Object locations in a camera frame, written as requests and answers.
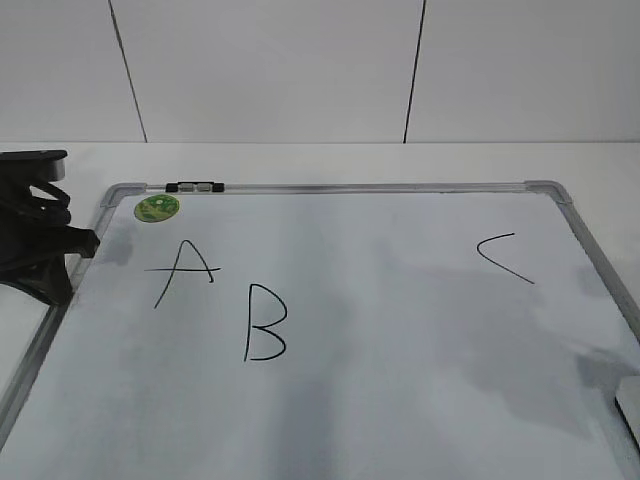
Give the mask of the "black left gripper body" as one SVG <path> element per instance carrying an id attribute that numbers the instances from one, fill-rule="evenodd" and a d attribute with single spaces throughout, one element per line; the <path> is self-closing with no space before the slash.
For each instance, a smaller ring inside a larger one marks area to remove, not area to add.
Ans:
<path id="1" fill-rule="evenodd" d="M 37 227 L 70 223 L 70 197 L 55 183 L 65 176 L 65 150 L 1 153 L 1 258 L 24 253 L 25 237 Z"/>

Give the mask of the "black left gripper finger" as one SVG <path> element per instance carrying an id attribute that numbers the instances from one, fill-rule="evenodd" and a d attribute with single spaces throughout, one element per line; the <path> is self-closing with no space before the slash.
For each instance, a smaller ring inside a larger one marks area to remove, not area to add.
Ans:
<path id="1" fill-rule="evenodd" d="M 77 254 L 93 258 L 99 248 L 99 237 L 93 230 L 65 226 L 60 234 L 60 250 L 64 254 Z"/>
<path id="2" fill-rule="evenodd" d="M 1 284 L 20 290 L 48 305 L 70 300 L 72 287 L 64 250 L 1 254 Z"/>

